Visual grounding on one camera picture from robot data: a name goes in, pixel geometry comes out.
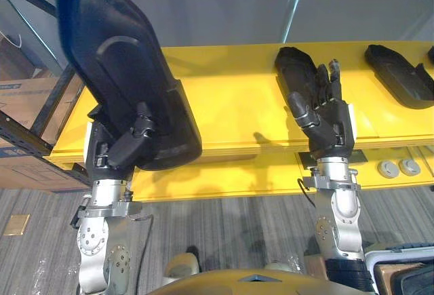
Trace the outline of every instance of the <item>gray wall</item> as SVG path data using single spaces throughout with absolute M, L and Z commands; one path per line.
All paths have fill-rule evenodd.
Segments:
M 279 42 L 287 0 L 132 1 L 162 45 L 226 45 Z M 66 63 L 55 20 L 23 0 L 12 2 Z M 433 14 L 434 0 L 300 0 L 288 41 L 432 41 Z

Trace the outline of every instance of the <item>black cable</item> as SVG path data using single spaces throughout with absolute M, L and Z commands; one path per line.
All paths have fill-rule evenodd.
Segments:
M 300 187 L 301 191 L 303 192 L 304 196 L 309 200 L 309 202 L 311 203 L 311 205 L 316 208 L 315 204 L 313 203 L 312 199 L 307 195 L 306 191 L 304 189 L 306 189 L 307 191 L 309 191 L 309 188 L 306 188 L 304 186 L 303 180 L 301 178 L 297 179 L 297 183 L 298 186 Z
M 142 265 L 143 265 L 143 260 L 144 260 L 144 254 L 146 253 L 146 249 L 148 248 L 148 242 L 151 236 L 151 232 L 152 232 L 152 226 L 154 225 L 154 215 L 151 214 L 145 218 L 142 219 L 142 221 L 144 220 L 148 220 L 151 219 L 151 222 L 149 223 L 149 228 L 148 228 L 148 235 L 146 236 L 146 241 L 144 242 L 144 246 L 143 246 L 143 250 L 142 250 L 142 256 L 140 257 L 140 262 L 138 264 L 138 271 L 137 271 L 137 278 L 136 278 L 136 289 L 134 291 L 135 295 L 138 295 L 137 291 L 138 291 L 138 284 L 140 282 L 140 272 L 142 270 Z

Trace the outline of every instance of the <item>black metal shelf frame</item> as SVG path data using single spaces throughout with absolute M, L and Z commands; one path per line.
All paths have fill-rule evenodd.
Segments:
M 46 0 L 26 1 L 56 17 L 56 7 Z M 53 146 L 44 141 L 41 137 L 74 74 L 75 72 L 72 66 L 66 66 L 30 129 L 25 128 L 6 113 L 0 111 L 0 137 L 38 160 L 56 168 L 75 180 L 82 182 L 84 185 L 90 186 L 87 172 L 85 168 L 79 164 L 75 163 L 72 170 L 62 170 L 43 158 L 43 156 L 47 156 L 51 153 Z

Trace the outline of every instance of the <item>cardboard box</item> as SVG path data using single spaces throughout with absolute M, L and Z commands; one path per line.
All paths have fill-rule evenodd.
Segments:
M 0 148 L 0 176 L 1 189 L 51 192 L 88 189 L 88 186 L 14 146 Z
M 311 256 L 304 256 L 304 266 L 309 276 L 328 280 L 326 263 L 321 254 L 314 254 Z
M 22 53 L 0 35 L 0 81 L 30 79 L 35 66 Z
M 30 128 L 57 80 L 49 71 L 44 71 L 34 79 L 0 81 L 0 110 Z M 73 77 L 42 135 L 46 142 L 56 143 L 82 86 L 80 78 Z M 87 188 L 3 139 L 0 139 L 0 176 L 0 188 L 4 189 L 59 192 Z
M 374 267 L 375 282 L 381 295 L 393 295 L 391 280 L 395 273 L 423 267 L 422 263 L 376 264 Z

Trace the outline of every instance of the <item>yellow table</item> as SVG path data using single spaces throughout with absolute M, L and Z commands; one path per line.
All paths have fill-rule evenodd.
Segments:
M 434 76 L 427 58 L 430 43 L 333 42 L 291 46 L 310 54 L 316 64 L 328 63 L 331 58 L 340 61 L 343 98 L 355 107 L 357 149 L 434 144 L 434 109 L 408 109 L 390 95 L 364 60 L 363 53 L 370 43 L 390 47 L 412 64 L 424 63 Z M 267 44 L 163 49 L 189 99 L 201 133 L 203 155 L 200 165 L 166 172 L 136 172 L 136 195 L 143 200 L 164 200 L 299 192 L 295 180 L 301 171 L 294 152 L 307 151 L 308 141 L 288 116 L 276 82 L 273 63 L 280 47 Z M 64 169 L 83 161 L 87 113 L 95 105 L 85 90 L 48 160 Z M 381 152 L 388 157 L 388 151 Z M 256 157 L 234 161 L 248 156 Z M 416 180 L 413 179 L 414 184 L 423 182 Z M 422 180 L 425 184 L 430 182 L 426 176 Z M 408 181 L 372 185 L 396 186 L 401 182 Z

